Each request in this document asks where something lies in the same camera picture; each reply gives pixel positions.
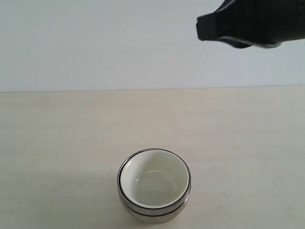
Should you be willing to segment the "plain stainless steel bowl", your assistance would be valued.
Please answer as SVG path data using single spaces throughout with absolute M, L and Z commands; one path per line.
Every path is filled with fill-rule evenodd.
M 121 197 L 120 201 L 125 210 L 135 219 L 146 224 L 162 224 L 176 218 L 188 203 L 190 195 L 185 195 L 178 202 L 164 208 L 142 208 L 131 204 Z

